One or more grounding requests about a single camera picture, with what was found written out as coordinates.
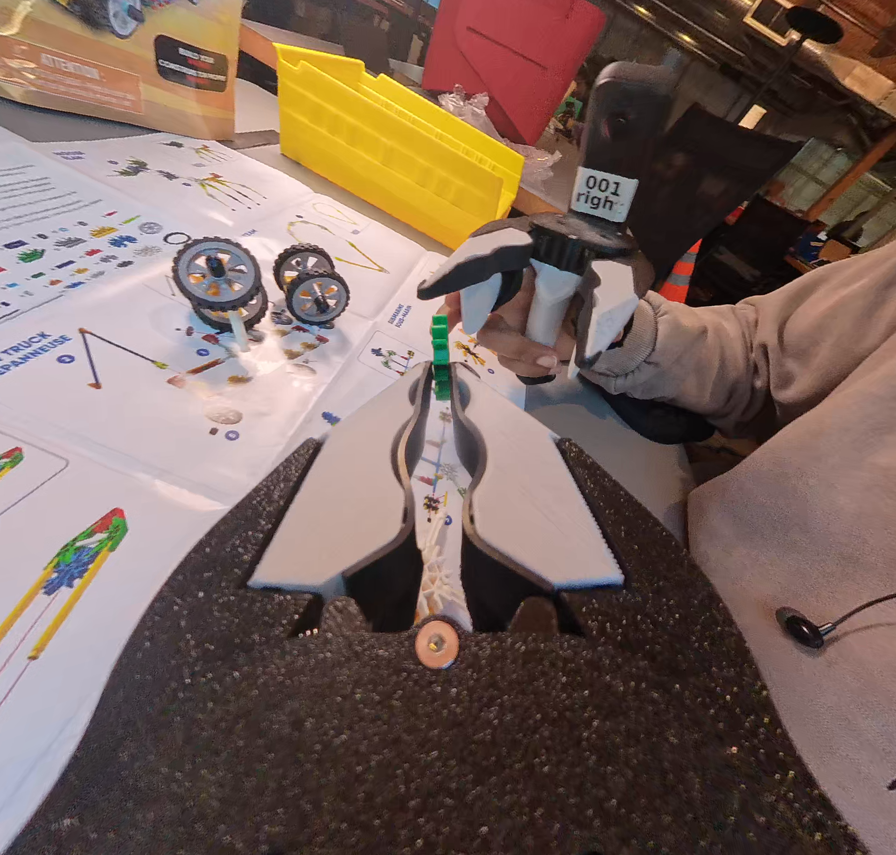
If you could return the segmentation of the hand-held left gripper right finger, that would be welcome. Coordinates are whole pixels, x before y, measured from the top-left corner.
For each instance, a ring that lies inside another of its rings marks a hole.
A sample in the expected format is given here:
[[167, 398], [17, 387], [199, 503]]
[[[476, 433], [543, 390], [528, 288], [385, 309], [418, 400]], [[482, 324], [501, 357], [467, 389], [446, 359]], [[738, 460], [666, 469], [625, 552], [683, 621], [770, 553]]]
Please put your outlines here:
[[465, 364], [451, 364], [454, 440], [469, 475], [465, 529], [477, 547], [551, 592], [623, 587], [624, 574], [559, 438]]

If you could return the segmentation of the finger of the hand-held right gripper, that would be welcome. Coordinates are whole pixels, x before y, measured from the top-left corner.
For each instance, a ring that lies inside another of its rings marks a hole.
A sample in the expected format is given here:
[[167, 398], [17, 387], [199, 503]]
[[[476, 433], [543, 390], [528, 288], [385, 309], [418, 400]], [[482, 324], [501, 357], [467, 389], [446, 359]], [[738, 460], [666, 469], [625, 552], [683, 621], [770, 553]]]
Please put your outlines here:
[[575, 318], [569, 379], [592, 368], [632, 318], [641, 298], [634, 268], [634, 260], [593, 260], [588, 265], [577, 291], [581, 307]]
[[489, 316], [519, 293], [533, 252], [531, 234], [515, 228], [470, 237], [420, 282], [418, 297], [432, 301], [460, 293], [462, 329], [476, 336]]

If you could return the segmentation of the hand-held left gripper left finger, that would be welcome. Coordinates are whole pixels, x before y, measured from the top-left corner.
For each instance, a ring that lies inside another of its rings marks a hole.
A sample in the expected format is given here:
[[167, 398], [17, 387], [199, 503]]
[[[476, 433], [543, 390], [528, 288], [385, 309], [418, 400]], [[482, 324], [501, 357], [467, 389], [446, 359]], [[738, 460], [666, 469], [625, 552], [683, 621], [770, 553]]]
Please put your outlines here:
[[349, 577], [412, 529], [408, 460], [400, 453], [428, 406], [418, 364], [324, 438], [248, 580], [256, 590], [341, 596]]

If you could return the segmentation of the green connector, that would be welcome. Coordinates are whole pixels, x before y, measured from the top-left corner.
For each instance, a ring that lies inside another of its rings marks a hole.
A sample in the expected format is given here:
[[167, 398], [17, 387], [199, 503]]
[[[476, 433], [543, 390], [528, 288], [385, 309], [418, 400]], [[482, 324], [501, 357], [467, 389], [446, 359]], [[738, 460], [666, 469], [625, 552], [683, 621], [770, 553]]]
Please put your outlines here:
[[430, 325], [433, 349], [433, 393], [437, 401], [450, 401], [452, 397], [452, 371], [449, 341], [449, 323], [445, 314], [433, 315]]

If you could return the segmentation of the person's right forearm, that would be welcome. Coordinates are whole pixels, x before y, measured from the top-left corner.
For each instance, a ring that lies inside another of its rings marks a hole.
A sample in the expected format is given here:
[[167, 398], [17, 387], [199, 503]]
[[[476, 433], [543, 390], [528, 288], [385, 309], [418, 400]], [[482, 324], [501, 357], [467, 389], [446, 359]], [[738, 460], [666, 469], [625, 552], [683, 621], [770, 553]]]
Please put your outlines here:
[[693, 308], [657, 293], [587, 377], [663, 401], [728, 434], [772, 431], [823, 404], [847, 426], [894, 421], [895, 245], [735, 304]]

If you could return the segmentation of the person's right hand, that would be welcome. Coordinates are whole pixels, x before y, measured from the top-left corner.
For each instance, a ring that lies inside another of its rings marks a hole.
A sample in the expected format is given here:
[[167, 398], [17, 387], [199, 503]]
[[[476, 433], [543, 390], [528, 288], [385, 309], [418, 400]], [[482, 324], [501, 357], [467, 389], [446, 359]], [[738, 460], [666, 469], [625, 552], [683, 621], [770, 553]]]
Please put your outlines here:
[[534, 291], [532, 277], [527, 275], [516, 296], [490, 314], [478, 333], [467, 332], [527, 385], [552, 380], [560, 372], [561, 365], [570, 360], [574, 348], [568, 325], [558, 334], [553, 346], [527, 338], [525, 330]]

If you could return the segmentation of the orange traffic cone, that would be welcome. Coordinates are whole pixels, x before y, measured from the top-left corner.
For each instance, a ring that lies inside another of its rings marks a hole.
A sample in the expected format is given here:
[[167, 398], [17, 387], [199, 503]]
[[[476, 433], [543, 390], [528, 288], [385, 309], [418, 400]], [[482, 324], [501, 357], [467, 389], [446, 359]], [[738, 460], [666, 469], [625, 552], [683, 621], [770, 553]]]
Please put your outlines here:
[[701, 239], [698, 239], [685, 254], [678, 258], [668, 277], [660, 285], [658, 294], [667, 301], [681, 304], [686, 302], [700, 246]]

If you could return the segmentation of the dark cloth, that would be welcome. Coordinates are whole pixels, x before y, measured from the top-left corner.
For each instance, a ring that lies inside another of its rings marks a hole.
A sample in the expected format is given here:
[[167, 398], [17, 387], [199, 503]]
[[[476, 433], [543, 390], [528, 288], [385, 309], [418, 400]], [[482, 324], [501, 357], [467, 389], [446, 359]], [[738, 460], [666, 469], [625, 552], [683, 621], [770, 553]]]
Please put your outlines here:
[[624, 424], [660, 445], [696, 444], [716, 433], [713, 425], [702, 416], [663, 401], [639, 400], [625, 393], [609, 391], [603, 391], [602, 396]]

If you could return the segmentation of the red cup-shaped foam cutout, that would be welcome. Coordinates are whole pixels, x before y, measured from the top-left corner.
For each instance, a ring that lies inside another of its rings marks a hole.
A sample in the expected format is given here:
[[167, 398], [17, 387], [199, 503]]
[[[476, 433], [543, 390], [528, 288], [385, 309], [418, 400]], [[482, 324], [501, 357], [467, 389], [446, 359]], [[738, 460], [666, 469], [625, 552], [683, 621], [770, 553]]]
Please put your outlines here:
[[535, 145], [605, 21], [588, 0], [441, 0], [422, 86], [485, 92], [499, 134]]

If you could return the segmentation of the clear plastic wrap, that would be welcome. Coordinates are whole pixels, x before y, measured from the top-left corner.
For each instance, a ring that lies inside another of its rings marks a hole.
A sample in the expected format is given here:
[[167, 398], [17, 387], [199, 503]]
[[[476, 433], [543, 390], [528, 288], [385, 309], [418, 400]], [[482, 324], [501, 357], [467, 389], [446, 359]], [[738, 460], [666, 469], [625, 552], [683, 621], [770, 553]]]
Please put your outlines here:
[[528, 144], [516, 144], [502, 136], [487, 116], [489, 97], [485, 92], [468, 96], [460, 85], [454, 85], [450, 92], [438, 95], [440, 106], [476, 130], [489, 135], [521, 155], [524, 164], [521, 172], [521, 186], [547, 201], [547, 189], [554, 178], [555, 166], [563, 158], [563, 153], [553, 153]]

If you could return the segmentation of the stack of yellow plastic bins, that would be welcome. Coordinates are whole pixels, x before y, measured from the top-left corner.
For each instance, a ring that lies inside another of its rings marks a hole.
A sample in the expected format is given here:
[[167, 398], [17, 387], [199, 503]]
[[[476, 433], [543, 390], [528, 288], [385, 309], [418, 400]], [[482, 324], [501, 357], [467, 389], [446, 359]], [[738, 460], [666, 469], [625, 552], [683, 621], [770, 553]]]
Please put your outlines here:
[[286, 157], [451, 248], [508, 216], [522, 155], [361, 60], [274, 48]]

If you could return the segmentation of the toy wheel pair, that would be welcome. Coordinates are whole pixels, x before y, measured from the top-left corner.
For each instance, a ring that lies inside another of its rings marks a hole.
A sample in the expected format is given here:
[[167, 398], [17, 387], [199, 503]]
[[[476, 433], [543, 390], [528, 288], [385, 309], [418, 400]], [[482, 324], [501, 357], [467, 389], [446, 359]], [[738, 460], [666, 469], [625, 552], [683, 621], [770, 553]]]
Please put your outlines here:
[[273, 277], [298, 323], [332, 326], [349, 306], [350, 287], [319, 245], [284, 248], [274, 262]]
[[209, 328], [233, 336], [250, 351], [250, 331], [267, 314], [269, 300], [256, 259], [226, 238], [197, 238], [183, 244], [172, 261], [176, 289]]

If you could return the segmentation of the white printed instruction sheet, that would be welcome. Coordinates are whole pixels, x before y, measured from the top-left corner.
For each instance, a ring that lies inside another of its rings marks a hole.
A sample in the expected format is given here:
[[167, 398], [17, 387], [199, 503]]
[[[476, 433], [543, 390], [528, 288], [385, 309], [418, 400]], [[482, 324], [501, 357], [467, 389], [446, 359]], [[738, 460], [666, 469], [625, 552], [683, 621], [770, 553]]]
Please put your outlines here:
[[[250, 351], [172, 261], [256, 259]], [[298, 323], [273, 277], [319, 245], [350, 287]], [[417, 284], [442, 255], [224, 144], [2, 131], [2, 836], [62, 773], [139, 618], [187, 552], [300, 441], [431, 351]]]

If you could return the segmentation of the person's beige hoodie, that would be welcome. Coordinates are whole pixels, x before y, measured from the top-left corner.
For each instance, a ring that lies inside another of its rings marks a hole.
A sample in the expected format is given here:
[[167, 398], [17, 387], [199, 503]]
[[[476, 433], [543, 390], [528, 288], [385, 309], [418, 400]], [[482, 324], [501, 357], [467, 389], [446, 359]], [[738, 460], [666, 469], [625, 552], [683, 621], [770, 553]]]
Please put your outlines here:
[[732, 613], [801, 759], [870, 853], [894, 853], [894, 603], [823, 649], [816, 622], [894, 592], [894, 340], [689, 501], [692, 555]]

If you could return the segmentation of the construction toy kit box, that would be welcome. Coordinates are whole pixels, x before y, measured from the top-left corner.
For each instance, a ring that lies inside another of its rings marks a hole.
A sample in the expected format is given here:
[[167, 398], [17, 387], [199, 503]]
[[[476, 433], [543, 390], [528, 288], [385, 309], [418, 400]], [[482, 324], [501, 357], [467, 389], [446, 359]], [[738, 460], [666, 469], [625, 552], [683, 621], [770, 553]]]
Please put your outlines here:
[[2, 96], [229, 139], [242, 7], [243, 0], [1, 0]]

